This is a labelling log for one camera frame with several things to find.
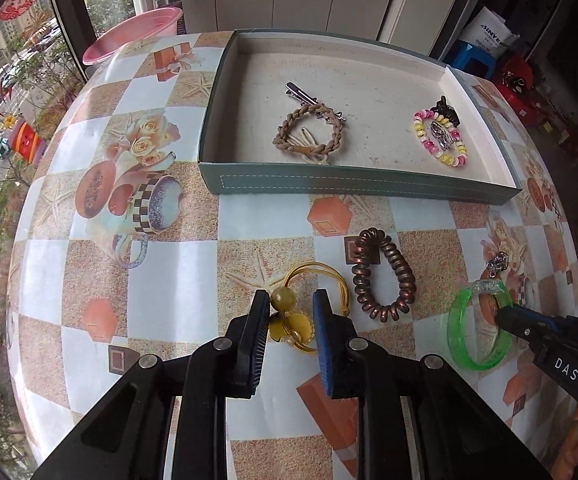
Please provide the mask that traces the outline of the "green translucent bangle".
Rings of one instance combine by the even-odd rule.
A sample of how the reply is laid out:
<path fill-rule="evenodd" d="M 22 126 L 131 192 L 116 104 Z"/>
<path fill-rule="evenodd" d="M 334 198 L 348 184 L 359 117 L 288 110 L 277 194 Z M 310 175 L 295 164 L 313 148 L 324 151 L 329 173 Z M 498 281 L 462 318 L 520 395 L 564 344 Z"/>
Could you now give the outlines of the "green translucent bangle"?
<path fill-rule="evenodd" d="M 496 367 L 512 343 L 510 334 L 485 317 L 480 300 L 489 314 L 513 306 L 501 280 L 475 281 L 456 293 L 448 311 L 447 344 L 453 361 L 460 368 L 475 372 Z"/>

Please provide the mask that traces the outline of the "black claw hair clip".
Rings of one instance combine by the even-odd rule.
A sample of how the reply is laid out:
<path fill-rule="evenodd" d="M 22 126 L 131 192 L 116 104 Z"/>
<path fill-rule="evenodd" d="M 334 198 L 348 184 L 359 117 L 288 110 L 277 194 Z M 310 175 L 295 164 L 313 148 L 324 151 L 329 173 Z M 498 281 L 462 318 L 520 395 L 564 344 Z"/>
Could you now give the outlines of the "black claw hair clip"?
<path fill-rule="evenodd" d="M 431 107 L 433 113 L 442 115 L 447 118 L 448 121 L 454 126 L 458 127 L 460 125 L 460 119 L 456 110 L 448 104 L 446 96 L 441 96 L 438 102 Z"/>

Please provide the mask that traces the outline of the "metal alligator hair clip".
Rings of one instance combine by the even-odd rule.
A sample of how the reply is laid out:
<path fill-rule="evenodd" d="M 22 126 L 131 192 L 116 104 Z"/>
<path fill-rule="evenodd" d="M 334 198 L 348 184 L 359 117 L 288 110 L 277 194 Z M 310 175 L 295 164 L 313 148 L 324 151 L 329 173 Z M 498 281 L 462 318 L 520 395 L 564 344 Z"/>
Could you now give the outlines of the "metal alligator hair clip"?
<path fill-rule="evenodd" d="M 301 105 L 309 105 L 309 106 L 316 106 L 316 107 L 323 107 L 324 103 L 318 101 L 317 98 L 314 96 L 310 96 L 307 92 L 305 92 L 301 87 L 295 84 L 292 81 L 286 83 L 286 92 L 284 92 L 287 96 L 290 96 L 292 99 L 297 100 L 301 103 Z M 346 122 L 345 117 L 343 116 L 342 112 L 334 112 L 333 113 L 336 118 L 339 119 L 340 122 Z M 323 119 L 326 122 L 329 121 L 328 118 L 325 118 L 324 112 L 321 110 L 316 112 L 316 117 L 318 119 Z"/>

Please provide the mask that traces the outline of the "patterned checkered tablecloth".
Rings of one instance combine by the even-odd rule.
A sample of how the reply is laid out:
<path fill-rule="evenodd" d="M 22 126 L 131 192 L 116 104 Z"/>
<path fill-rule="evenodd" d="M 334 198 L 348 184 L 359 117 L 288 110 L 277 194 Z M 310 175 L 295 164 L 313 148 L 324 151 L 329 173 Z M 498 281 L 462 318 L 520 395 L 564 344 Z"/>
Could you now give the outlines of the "patterned checkered tablecloth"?
<path fill-rule="evenodd" d="M 288 286 L 302 330 L 312 296 L 332 301 L 350 284 L 356 236 L 384 231 L 414 272 L 415 301 L 379 321 L 348 303 L 356 330 L 389 352 L 448 355 L 447 312 L 456 292 L 486 277 L 498 252 L 512 299 L 546 315 L 578 316 L 578 259 L 554 181 L 520 120 L 494 86 L 467 84 L 521 181 L 507 203 L 366 194 L 215 194 L 199 144 L 218 64 L 234 32 L 126 44 L 86 84 L 39 165 L 14 239 L 8 359 L 34 459 L 46 460 L 140 356 L 169 360 L 223 335 L 259 289 Z M 290 121 L 324 112 L 326 162 L 343 122 L 300 105 Z M 455 139 L 442 151 L 432 120 Z M 414 116 L 421 144 L 462 167 L 458 127 Z"/>

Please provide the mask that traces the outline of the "red plastic chair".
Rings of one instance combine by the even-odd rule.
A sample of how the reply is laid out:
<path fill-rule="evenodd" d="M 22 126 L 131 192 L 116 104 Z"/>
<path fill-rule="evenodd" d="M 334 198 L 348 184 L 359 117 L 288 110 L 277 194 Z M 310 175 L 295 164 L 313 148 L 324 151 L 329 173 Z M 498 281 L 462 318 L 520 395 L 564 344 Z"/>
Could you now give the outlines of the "red plastic chair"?
<path fill-rule="evenodd" d="M 546 116 L 536 104 L 534 74 L 521 55 L 508 51 L 498 58 L 492 81 L 525 127 L 544 122 Z"/>

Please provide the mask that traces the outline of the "green shallow tray box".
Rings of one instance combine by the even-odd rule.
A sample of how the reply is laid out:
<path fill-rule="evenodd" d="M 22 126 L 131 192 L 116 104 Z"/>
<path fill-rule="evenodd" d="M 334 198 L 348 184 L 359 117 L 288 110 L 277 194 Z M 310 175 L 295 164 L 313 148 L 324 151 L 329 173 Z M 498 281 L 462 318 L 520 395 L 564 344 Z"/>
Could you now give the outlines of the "green shallow tray box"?
<path fill-rule="evenodd" d="M 332 130 L 314 115 L 290 121 L 300 103 L 292 81 L 342 112 L 341 144 L 316 162 L 298 143 Z M 440 162 L 419 141 L 414 116 L 441 96 L 457 112 L 467 149 L 462 167 Z M 274 137 L 289 125 L 294 152 Z M 342 36 L 239 30 L 228 41 L 213 82 L 199 164 L 215 194 L 366 194 L 507 203 L 521 181 L 463 73 L 409 51 Z"/>

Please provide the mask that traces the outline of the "blue plastic stool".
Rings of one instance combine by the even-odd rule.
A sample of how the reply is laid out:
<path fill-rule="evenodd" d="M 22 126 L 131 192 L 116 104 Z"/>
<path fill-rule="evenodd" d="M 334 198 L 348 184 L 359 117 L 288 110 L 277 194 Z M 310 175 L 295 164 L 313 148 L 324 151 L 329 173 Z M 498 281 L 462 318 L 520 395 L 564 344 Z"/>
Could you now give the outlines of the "blue plastic stool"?
<path fill-rule="evenodd" d="M 444 62 L 457 70 L 484 79 L 490 79 L 496 67 L 494 56 L 462 40 L 453 44 Z"/>

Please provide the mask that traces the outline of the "white printed bag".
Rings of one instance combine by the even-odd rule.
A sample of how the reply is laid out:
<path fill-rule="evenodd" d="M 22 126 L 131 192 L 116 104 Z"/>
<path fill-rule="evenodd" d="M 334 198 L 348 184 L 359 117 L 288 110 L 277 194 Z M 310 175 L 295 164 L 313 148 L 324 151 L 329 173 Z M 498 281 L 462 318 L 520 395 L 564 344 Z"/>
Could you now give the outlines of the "white printed bag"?
<path fill-rule="evenodd" d="M 483 6 L 475 18 L 462 30 L 459 40 L 499 58 L 519 39 L 498 14 Z"/>

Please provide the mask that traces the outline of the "pink plastic basin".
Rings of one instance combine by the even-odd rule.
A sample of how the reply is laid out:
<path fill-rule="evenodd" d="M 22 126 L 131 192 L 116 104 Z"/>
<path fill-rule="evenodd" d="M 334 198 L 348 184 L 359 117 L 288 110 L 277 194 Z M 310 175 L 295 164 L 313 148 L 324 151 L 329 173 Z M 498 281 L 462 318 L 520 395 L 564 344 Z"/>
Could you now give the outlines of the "pink plastic basin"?
<path fill-rule="evenodd" d="M 83 54 L 85 66 L 98 64 L 130 42 L 175 36 L 178 21 L 184 17 L 184 11 L 177 6 L 163 6 L 122 21 L 102 34 Z"/>

